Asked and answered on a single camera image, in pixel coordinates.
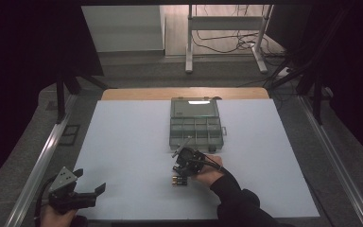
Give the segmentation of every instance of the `white table surface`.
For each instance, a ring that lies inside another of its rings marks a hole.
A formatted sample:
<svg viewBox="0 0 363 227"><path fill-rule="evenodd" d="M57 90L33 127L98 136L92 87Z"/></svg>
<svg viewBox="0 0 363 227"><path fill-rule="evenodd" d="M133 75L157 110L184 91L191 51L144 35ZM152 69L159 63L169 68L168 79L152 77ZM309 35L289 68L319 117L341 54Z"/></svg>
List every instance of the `white table surface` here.
<svg viewBox="0 0 363 227"><path fill-rule="evenodd" d="M216 155L275 218L318 217L271 99L219 100L224 146ZM214 219L220 201L198 182L173 186L169 101L99 101L78 156L77 192L107 183L88 219Z"/></svg>

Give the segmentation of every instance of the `human hand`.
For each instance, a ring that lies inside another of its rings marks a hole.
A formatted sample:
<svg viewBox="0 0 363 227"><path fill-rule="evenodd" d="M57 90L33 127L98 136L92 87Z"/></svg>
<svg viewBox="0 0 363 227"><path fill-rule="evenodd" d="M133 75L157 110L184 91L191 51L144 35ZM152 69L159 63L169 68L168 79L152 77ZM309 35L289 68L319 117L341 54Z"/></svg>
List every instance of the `human hand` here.
<svg viewBox="0 0 363 227"><path fill-rule="evenodd" d="M43 212L41 227L69 227L76 216L76 212L77 210L70 210L66 214L61 215L52 206L47 205Z"/></svg>
<svg viewBox="0 0 363 227"><path fill-rule="evenodd" d="M214 160L219 165L223 166L222 158L220 158L219 156L207 155L207 157ZM205 158L205 161L212 162L208 158ZM197 180L197 181L207 185L208 187L211 187L212 183L214 183L217 179L219 179L223 175L224 174L222 172L219 172L214 167L205 165L202 168L201 172L199 174L193 176L192 179Z"/></svg>

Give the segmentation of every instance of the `black fabric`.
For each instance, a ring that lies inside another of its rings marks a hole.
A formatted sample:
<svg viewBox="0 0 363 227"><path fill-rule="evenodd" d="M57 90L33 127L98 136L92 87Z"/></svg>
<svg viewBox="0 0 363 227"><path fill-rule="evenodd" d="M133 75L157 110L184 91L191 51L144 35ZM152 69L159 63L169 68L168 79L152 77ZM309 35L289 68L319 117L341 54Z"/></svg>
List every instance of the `black fabric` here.
<svg viewBox="0 0 363 227"><path fill-rule="evenodd" d="M363 0L354 2L323 61L331 107L363 146Z"/></svg>
<svg viewBox="0 0 363 227"><path fill-rule="evenodd" d="M248 189L239 190L226 176L211 185L220 198L217 216L222 226L227 227L280 227L272 216L260 208L259 198Z"/></svg>
<svg viewBox="0 0 363 227"><path fill-rule="evenodd" d="M0 167L34 114L39 92L68 66L103 75L79 6L0 1Z"/></svg>

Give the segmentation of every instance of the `clear plastic organizer box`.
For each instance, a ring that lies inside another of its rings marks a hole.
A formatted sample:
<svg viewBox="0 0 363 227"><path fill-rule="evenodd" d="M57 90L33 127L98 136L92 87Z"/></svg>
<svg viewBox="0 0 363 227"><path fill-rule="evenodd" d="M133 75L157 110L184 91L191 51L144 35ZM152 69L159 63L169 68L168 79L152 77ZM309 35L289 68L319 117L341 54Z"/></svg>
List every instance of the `clear plastic organizer box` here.
<svg viewBox="0 0 363 227"><path fill-rule="evenodd" d="M170 116L171 149L176 149L189 136L186 147L203 152L222 149L223 134L215 99L174 97Z"/></svg>

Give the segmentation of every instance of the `metal rail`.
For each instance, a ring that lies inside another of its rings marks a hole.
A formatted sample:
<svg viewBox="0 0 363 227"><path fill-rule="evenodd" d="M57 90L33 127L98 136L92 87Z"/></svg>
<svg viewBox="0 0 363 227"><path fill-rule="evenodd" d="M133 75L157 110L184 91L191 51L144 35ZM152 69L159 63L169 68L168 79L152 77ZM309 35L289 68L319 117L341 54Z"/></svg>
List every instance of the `metal rail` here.
<svg viewBox="0 0 363 227"><path fill-rule="evenodd" d="M346 191L346 194L363 225L363 197L361 195L361 192L359 191L355 182L351 178L346 167L342 163L325 129L323 128L322 125L318 124L317 120L312 115L311 111L312 108L308 99L303 96L299 96L299 100L302 103L305 113L307 114L307 117L312 127L314 128L315 133L317 134L319 140L321 141L322 147L325 150L325 153L328 156L329 161L333 169L335 170L338 179L340 180L344 190Z"/></svg>
<svg viewBox="0 0 363 227"><path fill-rule="evenodd" d="M70 95L66 102L66 114L60 124L56 124L51 131L48 139L46 140L43 150L41 151L40 157L38 158L35 166L33 167L28 180L20 193L17 202L9 215L9 218L5 226L20 226L25 218L28 207L31 204L32 199L40 185L43 175L49 165L52 155L55 151L56 146L59 143L61 134L66 127L69 120L70 114L76 103L77 96Z"/></svg>

